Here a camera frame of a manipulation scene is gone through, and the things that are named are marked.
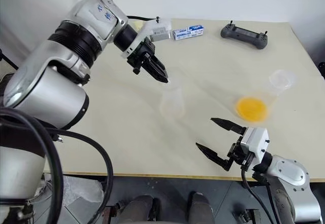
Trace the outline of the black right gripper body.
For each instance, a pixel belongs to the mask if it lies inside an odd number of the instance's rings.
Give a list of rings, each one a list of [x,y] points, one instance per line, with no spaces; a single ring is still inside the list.
[[[243,136],[240,136],[236,143],[232,144],[227,156],[229,157],[228,163],[237,163],[241,168],[249,168],[251,165],[251,152],[246,146],[242,146]]]

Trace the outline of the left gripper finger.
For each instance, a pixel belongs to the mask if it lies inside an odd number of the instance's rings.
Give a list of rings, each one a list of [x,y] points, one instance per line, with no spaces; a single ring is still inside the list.
[[[168,82],[168,73],[164,64],[155,56],[150,57],[150,74],[159,82]]]
[[[144,57],[142,67],[157,81],[167,83],[167,70],[165,65],[156,57]]]

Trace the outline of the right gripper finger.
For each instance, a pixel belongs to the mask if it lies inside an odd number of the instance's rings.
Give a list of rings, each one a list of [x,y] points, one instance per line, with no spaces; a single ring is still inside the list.
[[[211,121],[216,123],[218,126],[222,127],[227,131],[233,131],[239,135],[243,135],[246,131],[246,127],[242,127],[230,120],[221,119],[221,118],[210,118]]]
[[[232,166],[233,160],[220,158],[216,152],[200,143],[196,143],[196,146],[209,160],[221,166],[225,171],[229,171]]]

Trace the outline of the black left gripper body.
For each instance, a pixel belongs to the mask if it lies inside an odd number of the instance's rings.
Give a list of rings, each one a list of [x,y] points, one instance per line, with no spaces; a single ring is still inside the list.
[[[154,45],[148,38],[141,41],[135,50],[127,57],[127,62],[132,66],[133,72],[139,74],[144,61],[144,57],[154,55]]]

